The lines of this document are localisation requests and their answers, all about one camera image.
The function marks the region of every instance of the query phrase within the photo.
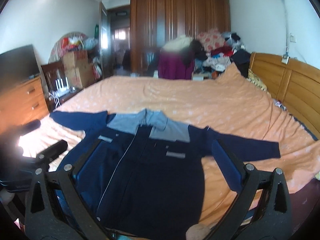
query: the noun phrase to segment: wooden dresser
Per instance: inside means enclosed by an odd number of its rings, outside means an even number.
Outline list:
[[[40,77],[0,95],[0,133],[10,126],[42,119],[49,113]]]

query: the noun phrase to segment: jacket zipper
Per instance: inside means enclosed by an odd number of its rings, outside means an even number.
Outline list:
[[[108,185],[107,185],[107,187],[106,187],[106,189],[105,189],[105,191],[104,191],[104,193],[103,193],[103,195],[102,195],[102,197],[101,197],[101,199],[100,199],[100,202],[99,202],[99,205],[98,205],[97,211],[98,211],[98,209],[99,209],[99,207],[100,207],[100,204],[101,204],[101,201],[102,201],[102,199],[103,199],[103,196],[104,196],[104,194],[106,193],[106,191],[107,191],[107,189],[108,189],[108,187],[109,187],[109,185],[110,185],[110,182],[111,182],[111,180],[112,180],[112,178],[113,178],[113,175],[115,174],[116,169],[117,169],[117,168],[118,168],[118,166],[119,166],[119,163],[121,162],[121,160],[123,159],[123,157],[125,156],[125,154],[127,153],[127,151],[129,150],[129,148],[130,148],[131,144],[133,143],[133,141],[134,141],[134,139],[135,139],[136,135],[137,135],[137,133],[134,135],[134,137],[133,137],[133,139],[132,139],[131,143],[129,144],[129,147],[126,149],[126,151],[125,151],[125,152],[124,152],[124,154],[122,155],[121,159],[119,160],[119,162],[118,162],[118,164],[117,164],[117,166],[116,166],[115,170],[113,171],[112,176],[111,176],[111,178],[110,178],[110,180],[109,180],[109,183],[108,183]]]

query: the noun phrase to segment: television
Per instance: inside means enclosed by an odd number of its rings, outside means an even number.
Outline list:
[[[0,54],[0,93],[39,74],[32,45]]]

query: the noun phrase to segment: drawer handle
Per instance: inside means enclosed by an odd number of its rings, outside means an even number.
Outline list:
[[[30,94],[33,93],[34,91],[36,91],[35,88],[32,88],[32,89],[30,89],[30,90],[27,92],[27,94],[30,95]]]
[[[32,110],[35,110],[39,106],[39,103],[32,107]]]

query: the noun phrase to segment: reflective stripe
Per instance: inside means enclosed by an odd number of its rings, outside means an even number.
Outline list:
[[[121,162],[121,160],[123,159],[123,157],[125,156],[125,154],[127,153],[127,151],[129,150],[129,148],[130,148],[130,146],[131,146],[131,144],[132,144],[133,140],[135,139],[135,137],[136,137],[136,135],[133,137],[133,139],[132,139],[132,141],[131,141],[131,143],[130,143],[129,147],[126,149],[126,151],[124,152],[123,156],[122,156],[122,157],[121,157],[121,159],[119,160],[119,162],[118,162],[118,164],[117,164],[117,166],[116,166],[115,170],[113,171],[112,176],[111,176],[111,178],[110,178],[110,181],[109,181],[109,183],[108,183],[108,185],[107,185],[107,187],[106,187],[106,190],[104,191],[104,193],[103,193],[103,195],[102,195],[102,197],[101,197],[101,199],[100,199],[100,202],[99,202],[99,205],[98,205],[97,211],[98,211],[98,209],[99,209],[99,206],[100,206],[100,204],[101,204],[101,201],[102,201],[102,199],[103,199],[103,196],[104,196],[104,194],[106,193],[106,191],[107,191],[107,189],[108,189],[108,187],[109,187],[109,185],[110,185],[110,182],[111,182],[111,180],[112,180],[112,177],[113,177],[113,175],[115,174],[116,169],[117,169],[117,168],[118,168],[118,166],[119,166],[119,163]]]
[[[108,137],[104,137],[104,136],[102,136],[102,135],[100,135],[100,136],[98,137],[98,139],[99,139],[99,140],[103,140],[103,141],[105,141],[105,142],[112,142],[112,141],[113,141],[113,139],[108,138]]]
[[[186,157],[186,154],[185,153],[167,152],[166,156],[175,157],[175,158],[179,158],[179,159],[184,159]]]

